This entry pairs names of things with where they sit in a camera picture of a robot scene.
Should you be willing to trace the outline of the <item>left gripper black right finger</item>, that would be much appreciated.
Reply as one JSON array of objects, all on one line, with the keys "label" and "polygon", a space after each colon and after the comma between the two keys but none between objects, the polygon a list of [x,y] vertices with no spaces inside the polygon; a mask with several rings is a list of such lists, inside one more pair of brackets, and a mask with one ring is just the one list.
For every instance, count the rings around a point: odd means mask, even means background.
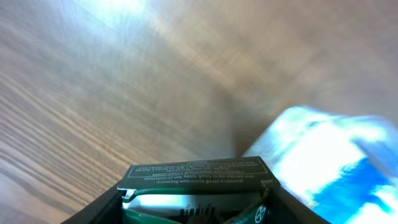
[{"label": "left gripper black right finger", "polygon": [[267,198],[267,223],[329,224],[282,187],[272,189]]}]

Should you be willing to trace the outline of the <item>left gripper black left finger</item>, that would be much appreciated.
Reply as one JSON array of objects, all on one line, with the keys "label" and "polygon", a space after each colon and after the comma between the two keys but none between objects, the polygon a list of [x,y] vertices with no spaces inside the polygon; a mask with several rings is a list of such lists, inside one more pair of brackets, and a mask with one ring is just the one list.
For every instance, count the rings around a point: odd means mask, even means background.
[{"label": "left gripper black left finger", "polygon": [[122,196],[125,196],[126,191],[118,190],[117,185],[118,183],[62,224],[122,224]]}]

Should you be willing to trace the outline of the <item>dark green round-logo box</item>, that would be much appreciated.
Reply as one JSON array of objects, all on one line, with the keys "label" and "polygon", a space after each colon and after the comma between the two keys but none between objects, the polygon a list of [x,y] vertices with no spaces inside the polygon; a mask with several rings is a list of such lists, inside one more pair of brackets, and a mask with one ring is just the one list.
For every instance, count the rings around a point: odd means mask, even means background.
[{"label": "dark green round-logo box", "polygon": [[123,223],[262,223],[278,188],[261,157],[132,165],[118,184]]}]

